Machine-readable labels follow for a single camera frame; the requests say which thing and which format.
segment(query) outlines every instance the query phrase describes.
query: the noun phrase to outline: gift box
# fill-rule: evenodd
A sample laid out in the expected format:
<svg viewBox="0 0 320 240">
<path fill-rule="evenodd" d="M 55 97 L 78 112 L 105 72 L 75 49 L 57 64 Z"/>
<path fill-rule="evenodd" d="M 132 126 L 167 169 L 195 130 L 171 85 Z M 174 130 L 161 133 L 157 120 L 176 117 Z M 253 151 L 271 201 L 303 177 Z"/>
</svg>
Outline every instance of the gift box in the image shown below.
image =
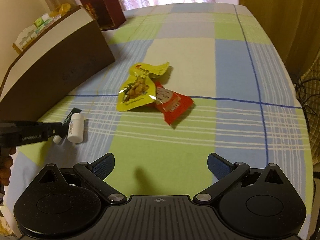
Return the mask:
<svg viewBox="0 0 320 240">
<path fill-rule="evenodd" d="M 101 31 L 117 29 L 125 22 L 119 0 L 80 0 Z"/>
</svg>

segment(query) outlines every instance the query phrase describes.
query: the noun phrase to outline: white bottle cap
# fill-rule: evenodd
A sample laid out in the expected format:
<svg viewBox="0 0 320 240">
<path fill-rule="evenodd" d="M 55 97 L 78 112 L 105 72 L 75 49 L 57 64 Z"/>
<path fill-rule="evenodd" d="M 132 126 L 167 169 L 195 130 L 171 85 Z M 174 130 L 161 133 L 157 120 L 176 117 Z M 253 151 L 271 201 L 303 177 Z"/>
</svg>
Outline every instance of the white bottle cap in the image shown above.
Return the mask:
<svg viewBox="0 0 320 240">
<path fill-rule="evenodd" d="M 72 116 L 71 116 L 71 121 L 73 120 L 80 120 L 82 122 L 84 122 L 84 117 L 82 114 L 79 114 L 79 113 L 74 113 Z"/>
<path fill-rule="evenodd" d="M 54 142 L 55 144 L 59 144 L 59 143 L 61 142 L 61 140 L 62 140 L 62 138 L 61 138 L 60 135 L 55 135 L 55 136 L 53 137 L 53 142 Z"/>
</svg>

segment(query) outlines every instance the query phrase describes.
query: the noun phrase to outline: human finger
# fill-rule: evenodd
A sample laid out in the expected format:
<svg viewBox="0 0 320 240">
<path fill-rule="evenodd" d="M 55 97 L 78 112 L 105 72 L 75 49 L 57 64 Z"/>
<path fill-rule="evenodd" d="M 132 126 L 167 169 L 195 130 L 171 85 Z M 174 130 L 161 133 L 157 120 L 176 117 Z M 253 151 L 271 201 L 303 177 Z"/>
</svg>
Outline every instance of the human finger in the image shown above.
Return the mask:
<svg viewBox="0 0 320 240">
<path fill-rule="evenodd" d="M 13 165 L 13 159 L 11 156 L 8 156 L 6 160 L 4 161 L 4 167 L 10 168 Z"/>
<path fill-rule="evenodd" d="M 0 179 L 0 184 L 4 185 L 4 186 L 9 186 L 9 179 Z"/>
<path fill-rule="evenodd" d="M 12 148 L 10 149 L 9 154 L 12 155 L 12 154 L 15 154 L 16 152 L 17 152 L 16 147 L 12 147 Z"/>
<path fill-rule="evenodd" d="M 0 169 L 0 179 L 8 179 L 11 176 L 11 170 L 7 168 Z"/>
</svg>

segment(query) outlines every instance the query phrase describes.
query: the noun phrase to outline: metal screw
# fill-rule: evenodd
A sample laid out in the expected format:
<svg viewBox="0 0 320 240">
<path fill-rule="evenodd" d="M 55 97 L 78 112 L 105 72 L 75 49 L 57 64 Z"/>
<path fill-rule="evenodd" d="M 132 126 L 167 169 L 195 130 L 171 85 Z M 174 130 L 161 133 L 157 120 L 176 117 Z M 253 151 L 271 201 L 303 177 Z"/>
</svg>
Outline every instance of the metal screw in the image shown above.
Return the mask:
<svg viewBox="0 0 320 240">
<path fill-rule="evenodd" d="M 108 199 L 112 202 L 118 202 L 124 199 L 124 196 L 120 193 L 113 193 L 108 196 Z"/>
<path fill-rule="evenodd" d="M 211 196 L 207 193 L 201 193 L 196 196 L 196 199 L 199 201 L 209 201 Z"/>
</svg>

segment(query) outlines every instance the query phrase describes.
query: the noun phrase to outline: crosshair marking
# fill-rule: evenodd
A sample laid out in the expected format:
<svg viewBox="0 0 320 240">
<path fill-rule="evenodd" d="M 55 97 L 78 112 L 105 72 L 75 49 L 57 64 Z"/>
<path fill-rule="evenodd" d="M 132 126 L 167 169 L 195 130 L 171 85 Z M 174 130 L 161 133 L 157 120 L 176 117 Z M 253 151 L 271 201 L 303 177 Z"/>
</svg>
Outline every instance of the crosshair marking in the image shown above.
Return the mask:
<svg viewBox="0 0 320 240">
<path fill-rule="evenodd" d="M 157 198 L 155 201 L 157 201 L 158 203 L 162 203 L 165 200 L 163 198 Z"/>
</svg>

